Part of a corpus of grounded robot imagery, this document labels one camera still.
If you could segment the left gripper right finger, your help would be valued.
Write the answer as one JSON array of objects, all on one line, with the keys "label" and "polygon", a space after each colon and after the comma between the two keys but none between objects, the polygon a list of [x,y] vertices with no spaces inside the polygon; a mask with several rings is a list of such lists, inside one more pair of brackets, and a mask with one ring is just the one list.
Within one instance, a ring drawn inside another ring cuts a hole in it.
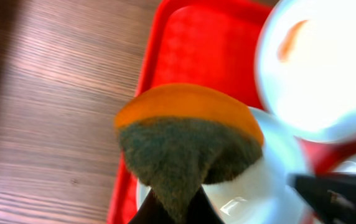
[{"label": "left gripper right finger", "polygon": [[199,188],[190,201],[187,224],[224,224],[217,215],[203,187]]}]

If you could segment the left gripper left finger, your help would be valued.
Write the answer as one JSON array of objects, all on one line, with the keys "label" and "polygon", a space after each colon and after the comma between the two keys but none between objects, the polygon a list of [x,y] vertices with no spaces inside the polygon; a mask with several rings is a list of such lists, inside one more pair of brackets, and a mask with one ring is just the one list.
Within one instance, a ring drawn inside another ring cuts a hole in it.
[{"label": "left gripper left finger", "polygon": [[129,224],[162,224],[166,221],[166,213],[153,190],[150,190],[143,204]]}]

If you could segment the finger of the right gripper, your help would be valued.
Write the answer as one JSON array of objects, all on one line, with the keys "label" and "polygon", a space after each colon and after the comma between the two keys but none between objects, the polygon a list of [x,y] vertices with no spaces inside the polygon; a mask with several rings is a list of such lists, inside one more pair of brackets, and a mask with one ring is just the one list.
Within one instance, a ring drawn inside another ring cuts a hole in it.
[{"label": "finger of the right gripper", "polygon": [[326,224],[356,224],[356,174],[294,174],[291,186]]}]

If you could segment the orange green scrub sponge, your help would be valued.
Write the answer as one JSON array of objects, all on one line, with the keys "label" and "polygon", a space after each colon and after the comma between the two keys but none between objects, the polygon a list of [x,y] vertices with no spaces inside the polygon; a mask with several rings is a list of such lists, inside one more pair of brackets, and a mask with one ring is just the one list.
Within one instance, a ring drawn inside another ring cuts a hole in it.
[{"label": "orange green scrub sponge", "polygon": [[115,117],[127,169],[184,223],[204,184],[236,179],[263,156],[263,133],[246,104],[217,90],[176,83],[132,99]]}]

